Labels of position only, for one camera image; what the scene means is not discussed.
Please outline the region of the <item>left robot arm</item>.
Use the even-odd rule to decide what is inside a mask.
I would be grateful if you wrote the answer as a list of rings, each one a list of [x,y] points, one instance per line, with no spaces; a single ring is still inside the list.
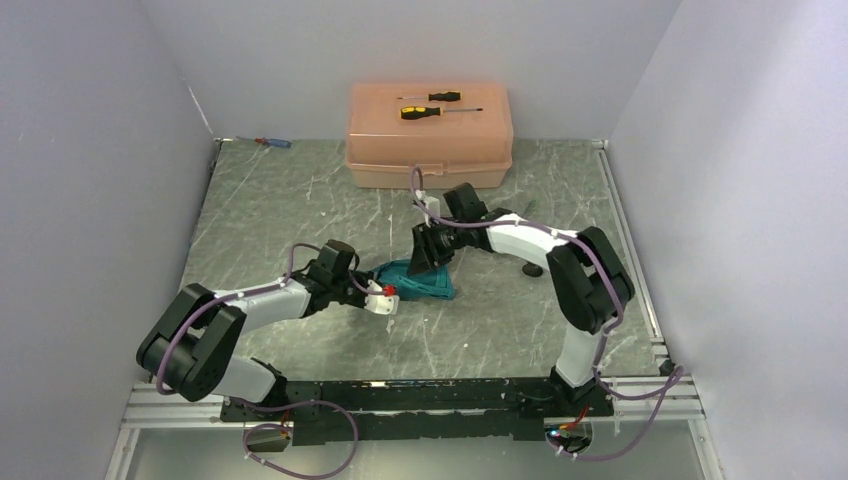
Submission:
[[[284,320],[301,320],[332,304],[391,314],[394,290],[358,268],[353,247],[329,240],[302,268],[238,290],[183,287],[142,340],[137,364],[154,376],[161,395],[196,402],[221,395],[238,399],[264,420],[279,417],[289,401],[288,380],[271,364],[240,357],[241,336]]]

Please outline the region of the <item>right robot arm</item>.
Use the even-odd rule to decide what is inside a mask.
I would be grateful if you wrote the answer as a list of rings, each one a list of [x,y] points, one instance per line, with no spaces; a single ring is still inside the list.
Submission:
[[[597,227],[559,230],[507,209],[488,209],[475,189],[463,183],[443,196],[450,217],[436,209],[440,202],[422,190],[413,201],[425,216],[413,229],[410,276],[449,263],[465,247],[510,255],[548,272],[566,320],[563,348],[553,369],[551,401],[557,411],[574,415],[585,407],[596,375],[604,327],[623,316],[635,288],[606,234]]]

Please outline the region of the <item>teal cloth napkin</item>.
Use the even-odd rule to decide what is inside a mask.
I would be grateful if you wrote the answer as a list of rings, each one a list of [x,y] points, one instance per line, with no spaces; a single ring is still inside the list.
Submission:
[[[402,301],[455,298],[456,289],[445,266],[416,275],[407,272],[409,266],[409,259],[392,260],[373,268],[372,272],[378,283],[392,286]]]

